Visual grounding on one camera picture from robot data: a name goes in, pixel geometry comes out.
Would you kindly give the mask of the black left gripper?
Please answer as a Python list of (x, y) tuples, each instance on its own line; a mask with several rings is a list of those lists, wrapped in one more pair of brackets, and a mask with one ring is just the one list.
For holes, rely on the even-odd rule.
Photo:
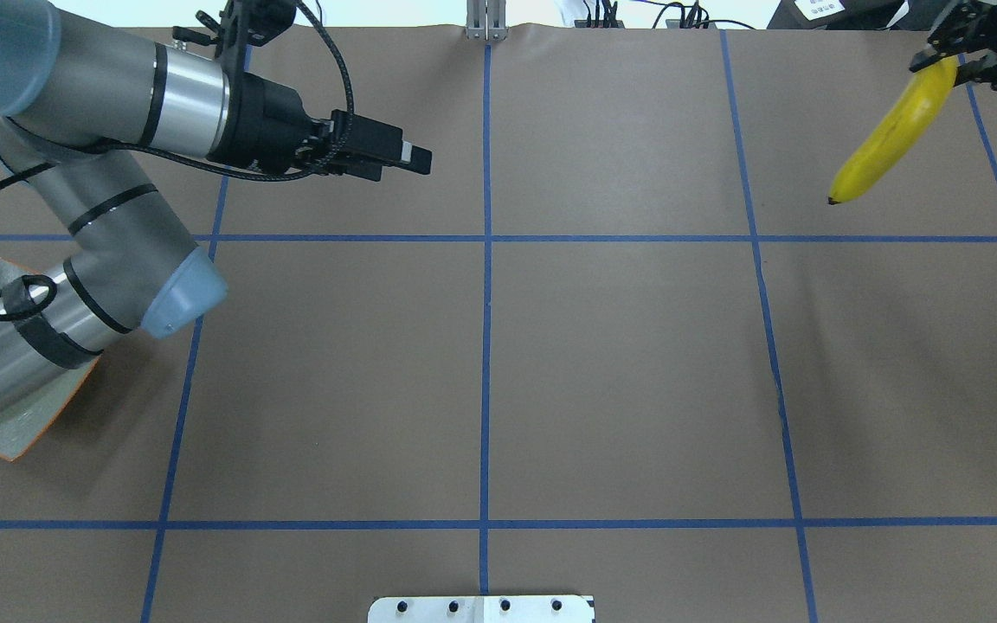
[(376, 119), (343, 110), (328, 119), (309, 117), (293, 88), (242, 74), (207, 158), (269, 177), (315, 170), (377, 182), (385, 167), (430, 175), (433, 153), (405, 142), (400, 127)]

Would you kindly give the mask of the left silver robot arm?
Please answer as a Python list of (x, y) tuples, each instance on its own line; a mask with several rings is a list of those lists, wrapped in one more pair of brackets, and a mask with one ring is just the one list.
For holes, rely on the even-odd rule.
[[(344, 110), (309, 115), (291, 87), (252, 74), (261, 47), (307, 17), (338, 67)], [(203, 58), (48, 1), (0, 1), (0, 190), (28, 183), (78, 252), (0, 287), (0, 414), (135, 330), (167, 337), (227, 296), (227, 283), (135, 153), (283, 183), (309, 175), (377, 182), (431, 172), (398, 126), (360, 117), (350, 75), (301, 1), (229, 1), (201, 31)]]

